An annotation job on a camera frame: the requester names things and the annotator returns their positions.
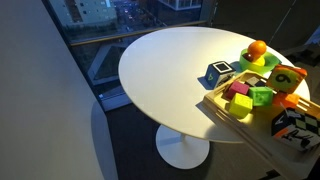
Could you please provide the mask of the soft orange number block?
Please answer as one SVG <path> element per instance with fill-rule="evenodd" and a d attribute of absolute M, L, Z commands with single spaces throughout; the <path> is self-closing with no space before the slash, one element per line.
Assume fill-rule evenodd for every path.
<path fill-rule="evenodd" d="M 300 67 L 276 65 L 272 70 L 266 85 L 285 93 L 293 93 L 307 76 L 307 71 Z"/>

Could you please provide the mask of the blue soft block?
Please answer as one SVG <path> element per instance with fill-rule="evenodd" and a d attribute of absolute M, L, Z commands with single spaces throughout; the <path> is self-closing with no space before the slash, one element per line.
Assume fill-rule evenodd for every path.
<path fill-rule="evenodd" d="M 208 85 L 214 89 L 233 77 L 236 70 L 225 61 L 209 64 L 205 74 Z"/>

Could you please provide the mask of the wooden slatted tray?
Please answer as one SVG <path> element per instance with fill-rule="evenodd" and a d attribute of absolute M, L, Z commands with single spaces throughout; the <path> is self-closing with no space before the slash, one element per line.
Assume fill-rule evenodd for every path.
<path fill-rule="evenodd" d="M 224 95 L 229 86 L 234 81 L 245 82 L 252 77 L 266 81 L 260 74 L 246 70 L 206 94 L 203 107 L 213 115 L 214 121 L 226 125 L 284 178 L 307 178 L 319 157 L 320 148 L 315 145 L 309 150 L 299 151 L 272 136 L 272 120 L 283 111 L 281 107 L 257 107 L 243 119 L 228 112 L 230 101 Z"/>

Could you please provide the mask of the black white checkered block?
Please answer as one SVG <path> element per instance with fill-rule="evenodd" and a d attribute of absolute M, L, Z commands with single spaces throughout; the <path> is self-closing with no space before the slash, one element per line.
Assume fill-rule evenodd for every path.
<path fill-rule="evenodd" d="M 306 151 L 320 144 L 320 120 L 308 113 L 286 108 L 272 120 L 271 135 L 298 151 Z"/>

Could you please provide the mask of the pink foam cube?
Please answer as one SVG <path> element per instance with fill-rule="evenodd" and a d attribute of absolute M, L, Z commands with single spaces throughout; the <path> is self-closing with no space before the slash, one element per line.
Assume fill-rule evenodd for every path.
<path fill-rule="evenodd" d="M 246 95 L 249 90 L 247 84 L 241 83 L 239 81 L 234 81 L 226 92 L 226 97 L 232 99 L 236 93 Z"/>

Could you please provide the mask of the yellow foam cube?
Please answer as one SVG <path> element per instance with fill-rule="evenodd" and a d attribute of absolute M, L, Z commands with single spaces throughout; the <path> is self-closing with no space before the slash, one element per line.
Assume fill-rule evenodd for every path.
<path fill-rule="evenodd" d="M 253 108 L 253 100 L 243 94 L 236 93 L 229 107 L 229 112 L 239 118 L 245 118 Z"/>

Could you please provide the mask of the dark red toy in bowl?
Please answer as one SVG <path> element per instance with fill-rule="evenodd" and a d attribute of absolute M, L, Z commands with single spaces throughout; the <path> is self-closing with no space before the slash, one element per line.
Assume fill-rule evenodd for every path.
<path fill-rule="evenodd" d="M 246 60 L 248 60 L 249 62 L 253 62 L 254 61 L 254 58 L 253 56 L 250 54 L 250 53 L 244 53 L 242 55 Z"/>

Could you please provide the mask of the dark grey foam cube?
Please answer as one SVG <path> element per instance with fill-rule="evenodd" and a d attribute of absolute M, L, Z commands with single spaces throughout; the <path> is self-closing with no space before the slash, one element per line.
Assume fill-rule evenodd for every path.
<path fill-rule="evenodd" d="M 265 86 L 265 83 L 256 77 L 251 77 L 251 78 L 247 79 L 245 81 L 245 83 L 247 85 L 249 85 L 250 87 L 264 87 Z"/>

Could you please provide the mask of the green foam cube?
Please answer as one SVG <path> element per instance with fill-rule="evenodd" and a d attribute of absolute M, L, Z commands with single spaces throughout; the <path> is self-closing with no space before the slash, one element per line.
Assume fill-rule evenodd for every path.
<path fill-rule="evenodd" d="M 254 106 L 269 106 L 272 104 L 273 91 L 268 87 L 250 87 L 248 96 Z"/>

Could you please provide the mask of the yellow toy in bowl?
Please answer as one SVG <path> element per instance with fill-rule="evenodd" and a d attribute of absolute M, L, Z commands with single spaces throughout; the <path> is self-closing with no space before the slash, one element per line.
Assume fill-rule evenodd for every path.
<path fill-rule="evenodd" d="M 260 56 L 258 59 L 254 60 L 253 61 L 253 64 L 254 65 L 257 65 L 257 66 L 264 66 L 265 65 L 265 59 L 263 56 Z"/>

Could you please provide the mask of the orange fruit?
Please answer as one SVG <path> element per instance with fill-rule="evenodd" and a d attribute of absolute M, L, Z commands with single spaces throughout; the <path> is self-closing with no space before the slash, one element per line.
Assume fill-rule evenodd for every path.
<path fill-rule="evenodd" d="M 262 40 L 256 40 L 252 42 L 247 48 L 247 52 L 255 57 L 263 55 L 266 52 L 266 50 L 267 45 Z"/>

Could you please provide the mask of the green plastic bowl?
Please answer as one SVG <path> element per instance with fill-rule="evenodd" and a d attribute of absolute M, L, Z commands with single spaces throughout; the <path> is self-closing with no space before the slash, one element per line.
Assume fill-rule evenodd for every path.
<path fill-rule="evenodd" d="M 262 58 L 264 59 L 265 64 L 263 66 L 256 65 L 256 64 L 249 62 L 247 59 L 245 59 L 243 57 L 243 55 L 246 52 L 247 52 L 247 50 L 243 49 L 240 54 L 239 63 L 240 63 L 240 67 L 241 67 L 242 71 L 251 70 L 251 71 L 254 71 L 254 72 L 257 72 L 257 73 L 263 75 L 263 74 L 271 71 L 277 64 L 280 63 L 280 59 L 277 58 L 275 55 L 273 55 L 270 52 L 265 52 L 262 55 Z"/>

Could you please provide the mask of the orange foam cube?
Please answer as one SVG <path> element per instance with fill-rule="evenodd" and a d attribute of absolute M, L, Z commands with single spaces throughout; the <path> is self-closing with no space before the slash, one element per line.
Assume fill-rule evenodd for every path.
<path fill-rule="evenodd" d="M 273 105 L 283 106 L 285 108 L 295 108 L 299 102 L 300 96 L 297 94 L 287 94 L 278 92 L 273 96 Z"/>

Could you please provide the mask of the white table pedestal base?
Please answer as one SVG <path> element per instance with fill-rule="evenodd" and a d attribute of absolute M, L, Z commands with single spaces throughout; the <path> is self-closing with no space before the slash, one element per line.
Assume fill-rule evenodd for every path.
<path fill-rule="evenodd" d="M 186 170 L 196 168 L 205 161 L 210 143 L 160 125 L 156 133 L 156 148 L 169 165 Z"/>

